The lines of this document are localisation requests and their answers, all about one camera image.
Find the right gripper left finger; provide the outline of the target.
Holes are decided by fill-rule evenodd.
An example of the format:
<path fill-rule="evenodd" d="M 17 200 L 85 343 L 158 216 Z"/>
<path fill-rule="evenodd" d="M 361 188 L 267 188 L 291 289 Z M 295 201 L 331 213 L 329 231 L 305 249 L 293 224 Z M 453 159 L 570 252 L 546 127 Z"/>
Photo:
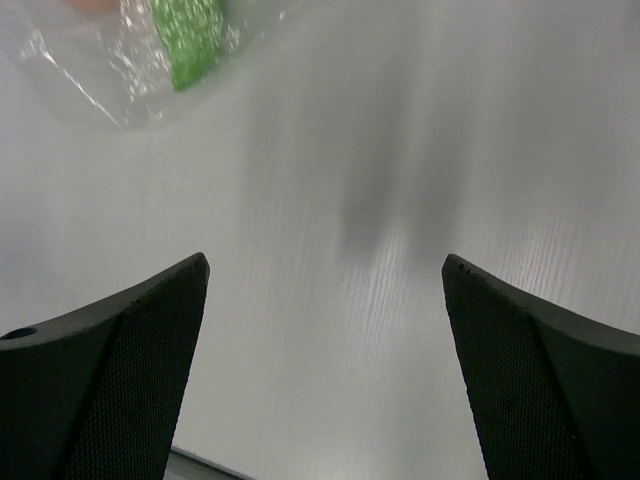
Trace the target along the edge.
<path fill-rule="evenodd" d="M 5 479 L 164 476 L 201 327 L 209 264 L 150 279 L 1 338 Z"/>

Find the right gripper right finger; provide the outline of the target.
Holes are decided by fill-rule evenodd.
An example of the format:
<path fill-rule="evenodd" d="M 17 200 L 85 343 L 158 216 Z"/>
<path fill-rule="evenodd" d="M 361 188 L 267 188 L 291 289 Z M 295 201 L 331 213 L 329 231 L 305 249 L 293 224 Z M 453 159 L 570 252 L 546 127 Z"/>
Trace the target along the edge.
<path fill-rule="evenodd" d="M 446 310 L 487 475 L 635 479 L 639 338 L 456 255 Z"/>

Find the clear zip top bag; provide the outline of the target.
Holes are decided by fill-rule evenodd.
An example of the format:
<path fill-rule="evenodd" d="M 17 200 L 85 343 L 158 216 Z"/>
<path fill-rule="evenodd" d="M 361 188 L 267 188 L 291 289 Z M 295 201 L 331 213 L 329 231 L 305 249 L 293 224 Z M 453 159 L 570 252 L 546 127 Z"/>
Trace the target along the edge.
<path fill-rule="evenodd" d="M 222 1 L 224 52 L 183 91 L 171 83 L 152 1 L 120 1 L 118 11 L 83 13 L 65 1 L 4 1 L 1 49 L 45 104 L 74 126 L 137 129 L 177 116 L 191 88 L 261 40 L 299 8 L 297 1 Z"/>

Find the green toy vegetable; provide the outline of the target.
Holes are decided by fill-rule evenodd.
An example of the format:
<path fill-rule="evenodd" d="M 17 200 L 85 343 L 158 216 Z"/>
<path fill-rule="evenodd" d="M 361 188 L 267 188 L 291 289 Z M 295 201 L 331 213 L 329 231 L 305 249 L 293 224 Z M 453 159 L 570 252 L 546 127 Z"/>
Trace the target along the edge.
<path fill-rule="evenodd" d="M 151 2 L 151 10 L 170 63 L 173 89 L 183 91 L 207 75 L 223 55 L 223 2 L 159 0 Z"/>

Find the pink toy egg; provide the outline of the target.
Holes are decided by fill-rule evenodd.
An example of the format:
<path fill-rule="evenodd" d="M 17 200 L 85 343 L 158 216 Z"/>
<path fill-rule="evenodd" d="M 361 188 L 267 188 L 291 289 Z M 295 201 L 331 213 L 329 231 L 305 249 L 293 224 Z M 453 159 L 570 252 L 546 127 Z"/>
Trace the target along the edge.
<path fill-rule="evenodd" d="M 83 13 L 107 13 L 120 9 L 119 0 L 66 0 L 66 4 Z"/>

